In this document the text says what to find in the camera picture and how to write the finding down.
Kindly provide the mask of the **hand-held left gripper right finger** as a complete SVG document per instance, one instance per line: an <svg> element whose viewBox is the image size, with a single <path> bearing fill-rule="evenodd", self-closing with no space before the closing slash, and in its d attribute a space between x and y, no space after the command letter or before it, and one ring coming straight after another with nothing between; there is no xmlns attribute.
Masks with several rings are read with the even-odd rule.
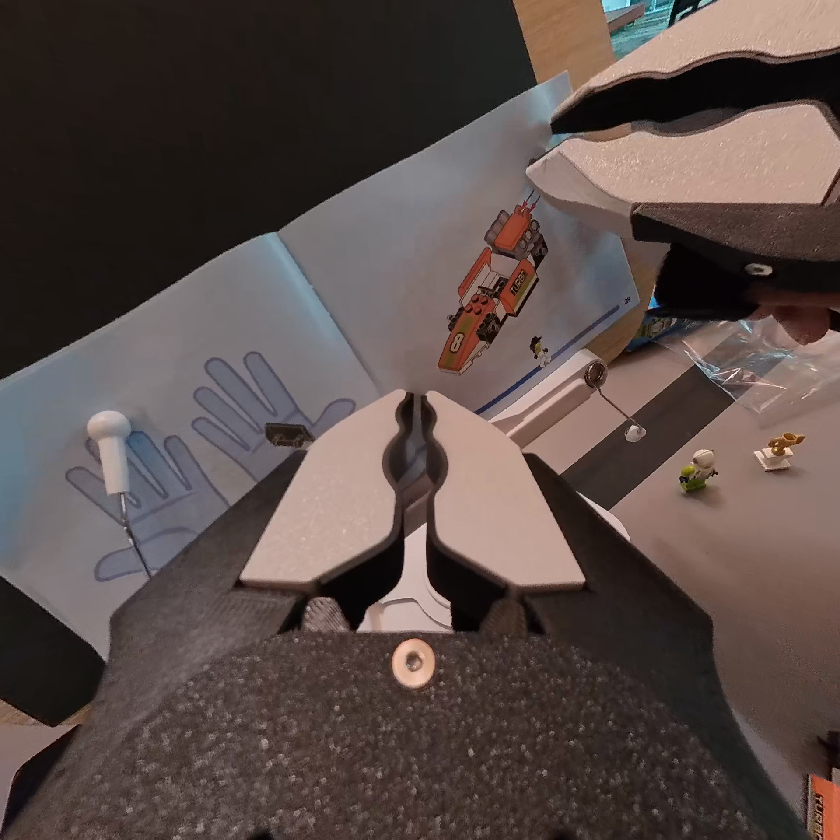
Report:
<svg viewBox="0 0 840 840"><path fill-rule="evenodd" d="M438 392L421 400L427 576L457 612L510 597L577 592L584 573L521 449Z"/></svg>

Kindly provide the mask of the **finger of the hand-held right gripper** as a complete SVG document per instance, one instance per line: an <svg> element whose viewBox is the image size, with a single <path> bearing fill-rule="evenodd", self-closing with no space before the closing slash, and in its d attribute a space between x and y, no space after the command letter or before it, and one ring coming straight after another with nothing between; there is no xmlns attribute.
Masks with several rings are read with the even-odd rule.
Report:
<svg viewBox="0 0 840 840"><path fill-rule="evenodd" d="M587 81L550 124L583 133L800 101L838 117L838 1L711 3Z"/></svg>
<svg viewBox="0 0 840 840"><path fill-rule="evenodd" d="M834 197L838 118L820 102L713 109L565 137L526 176L542 200L631 239L644 203L803 203Z"/></svg>

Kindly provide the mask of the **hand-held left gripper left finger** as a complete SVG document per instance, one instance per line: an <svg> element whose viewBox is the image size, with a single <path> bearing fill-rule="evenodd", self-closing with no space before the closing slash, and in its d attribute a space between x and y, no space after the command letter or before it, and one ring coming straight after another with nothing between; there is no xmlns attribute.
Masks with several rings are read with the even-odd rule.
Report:
<svg viewBox="0 0 840 840"><path fill-rule="evenodd" d="M242 585L334 599L363 615L403 573L414 395L393 391L318 437L240 574Z"/></svg>

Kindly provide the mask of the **white book stand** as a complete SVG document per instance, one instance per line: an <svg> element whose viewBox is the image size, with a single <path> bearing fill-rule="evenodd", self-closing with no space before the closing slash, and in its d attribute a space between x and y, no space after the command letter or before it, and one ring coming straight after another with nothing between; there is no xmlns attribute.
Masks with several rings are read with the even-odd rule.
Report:
<svg viewBox="0 0 840 840"><path fill-rule="evenodd" d="M311 441L344 420L355 404L340 398L329 404L316 423L298 410L289 391L260 353L245 359L258 397L226 362L211 359L207 370L217 385L231 391L228 404L215 391L201 388L196 399L208 403L214 417L199 418L198 431L205 438L228 437L228 443L213 440L255 480L270 466L284 461L291 452L309 448ZM520 397L491 422L521 445L528 445L559 420L582 406L593 394L600 395L628 422L626 440L636 443L646 430L603 393L606 365L593 353L582 350L563 363L544 381ZM98 457L102 478L92 490L82 485L81 469L67 472L75 488L89 496L100 509L119 523L129 548L103 557L95 570L97 581L113 581L137 573L147 578L163 568L210 522L217 513L210 502L226 510L228 503L197 464L191 451L177 437L164 443L166 461L149 437L134 432L130 420L116 411L94 414L87 422L88 450ZM361 622L364 631L408 628L416 618L420 629L450 628L450 605L427 579L421 559L420 537L409 536L407 571L401 580L370 607Z"/></svg>

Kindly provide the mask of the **instruction booklet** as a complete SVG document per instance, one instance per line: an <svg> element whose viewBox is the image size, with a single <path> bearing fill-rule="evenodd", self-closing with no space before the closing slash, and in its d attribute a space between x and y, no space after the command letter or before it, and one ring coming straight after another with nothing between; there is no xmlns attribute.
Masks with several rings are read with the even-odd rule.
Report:
<svg viewBox="0 0 840 840"><path fill-rule="evenodd" d="M491 418L631 311L620 239L525 176L570 94L567 72L533 87L3 380L3 578L108 656L110 615L145 576L87 434L97 412L131 422L130 520L156 571L285 459L265 423L320 434L400 387ZM522 202L548 248L536 283L447 373L459 287Z"/></svg>

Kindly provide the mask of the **orange white lego car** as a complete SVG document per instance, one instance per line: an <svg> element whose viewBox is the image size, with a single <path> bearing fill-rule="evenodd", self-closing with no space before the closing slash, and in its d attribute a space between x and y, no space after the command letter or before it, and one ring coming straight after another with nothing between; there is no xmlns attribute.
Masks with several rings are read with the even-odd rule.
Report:
<svg viewBox="0 0 840 840"><path fill-rule="evenodd" d="M826 751L827 778L807 776L806 829L813 839L839 839L839 731L829 731L818 742Z"/></svg>

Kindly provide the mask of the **clear plastic bag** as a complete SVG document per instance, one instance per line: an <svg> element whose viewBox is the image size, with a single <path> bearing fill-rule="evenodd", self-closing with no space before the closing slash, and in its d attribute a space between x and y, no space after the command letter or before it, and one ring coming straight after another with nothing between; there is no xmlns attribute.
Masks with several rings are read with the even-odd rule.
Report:
<svg viewBox="0 0 840 840"><path fill-rule="evenodd" d="M839 404L839 333L801 345L771 319L690 325L658 343L685 355L765 423Z"/></svg>

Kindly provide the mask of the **blue cardboard box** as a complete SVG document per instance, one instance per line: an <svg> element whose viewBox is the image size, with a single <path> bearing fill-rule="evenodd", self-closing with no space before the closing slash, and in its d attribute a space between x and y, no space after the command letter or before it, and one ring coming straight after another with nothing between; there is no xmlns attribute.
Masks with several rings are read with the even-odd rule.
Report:
<svg viewBox="0 0 840 840"><path fill-rule="evenodd" d="M646 310L635 335L624 349L625 354L632 353L657 340L668 337L686 326L687 320L663 313L659 308Z"/></svg>

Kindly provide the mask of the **small gold trophy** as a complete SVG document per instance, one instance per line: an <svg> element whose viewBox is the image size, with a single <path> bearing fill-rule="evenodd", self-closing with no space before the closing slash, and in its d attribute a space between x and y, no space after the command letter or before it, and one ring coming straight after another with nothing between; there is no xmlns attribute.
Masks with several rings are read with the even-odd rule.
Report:
<svg viewBox="0 0 840 840"><path fill-rule="evenodd" d="M773 437L769 443L753 452L763 471L772 473L791 468L793 448L805 441L803 434L784 433Z"/></svg>

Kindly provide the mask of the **green minifigure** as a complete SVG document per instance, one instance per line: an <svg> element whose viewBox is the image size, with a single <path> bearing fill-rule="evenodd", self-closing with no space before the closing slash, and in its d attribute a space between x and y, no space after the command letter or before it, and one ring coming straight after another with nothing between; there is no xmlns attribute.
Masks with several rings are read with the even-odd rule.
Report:
<svg viewBox="0 0 840 840"><path fill-rule="evenodd" d="M704 489L710 478L718 476L716 462L716 454L713 450L708 448L697 450L688 465L680 471L679 487L685 493Z"/></svg>

